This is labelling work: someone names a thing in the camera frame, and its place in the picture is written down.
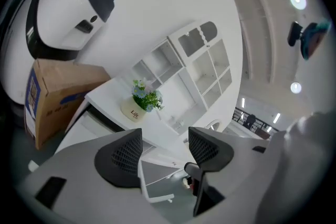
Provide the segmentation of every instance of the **cardboard box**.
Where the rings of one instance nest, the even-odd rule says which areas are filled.
[[[24,118],[36,148],[64,130],[84,96],[109,79],[103,67],[35,60],[27,82]]]

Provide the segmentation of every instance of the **flower pot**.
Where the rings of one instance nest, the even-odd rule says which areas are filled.
[[[133,99],[129,97],[121,102],[121,112],[128,117],[131,121],[139,122],[146,115],[146,110],[143,110]]]

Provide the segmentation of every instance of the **person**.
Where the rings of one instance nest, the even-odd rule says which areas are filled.
[[[251,130],[253,124],[256,122],[256,116],[253,114],[249,115],[246,121],[243,123],[243,126]]]

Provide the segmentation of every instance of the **white wall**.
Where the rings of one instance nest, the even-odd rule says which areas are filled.
[[[224,129],[231,120],[242,75],[242,33],[234,0],[115,0],[106,25],[80,52],[78,60],[104,66],[115,77],[131,68],[169,34],[209,16],[222,34],[232,83],[195,126],[204,127],[222,119]]]

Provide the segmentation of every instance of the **cabinet door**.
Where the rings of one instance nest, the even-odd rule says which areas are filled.
[[[193,22],[168,36],[187,66],[202,55],[218,38],[217,28],[209,20]]]

